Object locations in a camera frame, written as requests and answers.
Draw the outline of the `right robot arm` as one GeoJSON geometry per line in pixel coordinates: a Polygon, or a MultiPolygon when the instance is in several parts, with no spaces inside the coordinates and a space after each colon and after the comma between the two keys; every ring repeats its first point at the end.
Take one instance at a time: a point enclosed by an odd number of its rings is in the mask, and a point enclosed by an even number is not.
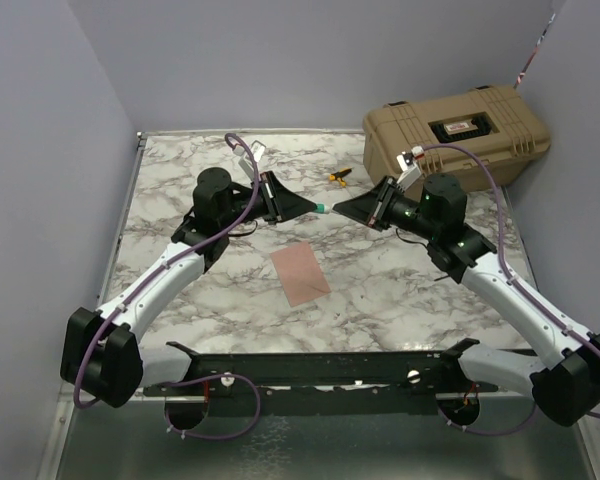
{"type": "Polygon", "coordinates": [[[441,383],[461,391],[489,383],[532,399],[558,425],[575,424],[600,404],[600,333],[570,319],[532,289],[502,253],[465,221],[467,195],[449,174],[426,178],[419,201],[385,177],[369,192],[334,205],[371,229],[391,227],[426,242],[432,263],[489,304],[527,341],[533,355],[463,340],[445,351],[441,383]]]}

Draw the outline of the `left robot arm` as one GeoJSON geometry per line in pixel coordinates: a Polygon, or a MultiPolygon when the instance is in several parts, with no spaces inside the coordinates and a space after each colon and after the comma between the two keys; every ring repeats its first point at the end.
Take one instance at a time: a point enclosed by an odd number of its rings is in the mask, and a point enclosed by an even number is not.
{"type": "Polygon", "coordinates": [[[74,393],[86,392],[111,407],[124,405],[139,388],[169,384],[186,395],[200,385],[193,354],[170,343],[146,351],[149,326],[188,285],[204,275],[229,245],[236,226],[261,219],[269,224],[313,213],[315,203],[284,187],[271,172],[246,187],[219,167],[197,177],[193,206],[153,265],[117,297],[96,310],[69,318],[60,374],[74,393]]]}

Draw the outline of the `green glue stick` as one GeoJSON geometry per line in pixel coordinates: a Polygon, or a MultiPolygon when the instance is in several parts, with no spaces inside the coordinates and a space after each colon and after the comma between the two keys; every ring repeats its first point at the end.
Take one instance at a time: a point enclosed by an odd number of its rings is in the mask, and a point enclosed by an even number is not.
{"type": "Polygon", "coordinates": [[[332,207],[330,205],[319,203],[316,205],[314,212],[316,214],[327,215],[332,211],[332,207]]]}

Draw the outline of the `pink envelope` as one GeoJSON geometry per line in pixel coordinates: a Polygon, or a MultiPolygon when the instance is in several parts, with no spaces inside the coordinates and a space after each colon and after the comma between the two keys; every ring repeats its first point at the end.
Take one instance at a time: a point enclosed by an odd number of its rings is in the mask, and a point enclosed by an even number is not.
{"type": "Polygon", "coordinates": [[[299,242],[270,254],[291,307],[331,292],[327,279],[308,242],[299,242]]]}

